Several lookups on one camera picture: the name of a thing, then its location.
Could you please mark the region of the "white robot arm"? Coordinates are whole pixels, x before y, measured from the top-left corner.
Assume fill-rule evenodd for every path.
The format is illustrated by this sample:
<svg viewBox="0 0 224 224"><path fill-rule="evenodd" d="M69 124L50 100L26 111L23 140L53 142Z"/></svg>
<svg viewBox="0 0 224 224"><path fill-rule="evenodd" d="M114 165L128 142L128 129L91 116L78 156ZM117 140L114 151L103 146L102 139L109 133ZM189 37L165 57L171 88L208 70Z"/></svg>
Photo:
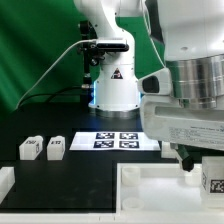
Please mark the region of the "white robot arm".
<svg viewBox="0 0 224 224"><path fill-rule="evenodd" d="M224 0L73 0L90 21L96 112L140 112L147 137L224 151ZM116 20L141 16L164 45L162 69L134 75L135 41Z"/></svg>

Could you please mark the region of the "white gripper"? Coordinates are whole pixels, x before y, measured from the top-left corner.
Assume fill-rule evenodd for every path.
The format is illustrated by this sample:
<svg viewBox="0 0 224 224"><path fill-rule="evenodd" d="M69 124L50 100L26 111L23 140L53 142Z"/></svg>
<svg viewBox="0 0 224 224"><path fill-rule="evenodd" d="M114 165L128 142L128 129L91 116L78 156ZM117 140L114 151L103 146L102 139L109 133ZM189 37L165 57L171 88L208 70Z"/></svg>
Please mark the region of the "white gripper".
<svg viewBox="0 0 224 224"><path fill-rule="evenodd" d="M194 169L184 145L224 151L224 97L217 98L214 109L191 110L168 96L145 95L140 118L148 138L171 143L184 171Z"/></svg>

